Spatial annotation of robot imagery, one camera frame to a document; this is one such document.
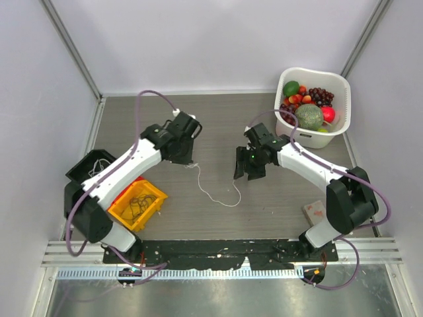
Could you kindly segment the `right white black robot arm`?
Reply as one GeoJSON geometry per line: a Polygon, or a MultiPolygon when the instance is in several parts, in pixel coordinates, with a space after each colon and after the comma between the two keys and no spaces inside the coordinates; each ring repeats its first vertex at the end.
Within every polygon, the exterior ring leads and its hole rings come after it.
{"type": "Polygon", "coordinates": [[[307,261],[321,255],[323,247],[363,225],[379,210],[367,172],[332,164],[304,149],[289,136],[276,137],[264,124],[246,127],[249,140],[236,149],[234,179],[256,180],[266,176],[266,165],[291,170],[326,195],[324,219],[299,236],[299,255],[307,261]]]}

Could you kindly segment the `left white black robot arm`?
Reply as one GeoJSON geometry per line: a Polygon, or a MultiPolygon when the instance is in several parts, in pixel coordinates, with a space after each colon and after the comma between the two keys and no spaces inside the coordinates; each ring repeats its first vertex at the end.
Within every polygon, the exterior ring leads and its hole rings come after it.
{"type": "Polygon", "coordinates": [[[77,257],[70,242],[70,229],[83,233],[86,242],[101,242],[118,251],[124,262],[132,264],[141,254],[131,230],[113,221],[107,209],[138,176],[167,160],[187,165],[192,162],[194,140],[202,131],[192,115],[179,112],[165,125],[153,124],[136,135],[135,143],[120,158],[83,183],[71,181],[64,189],[65,242],[69,254],[77,257]]]}

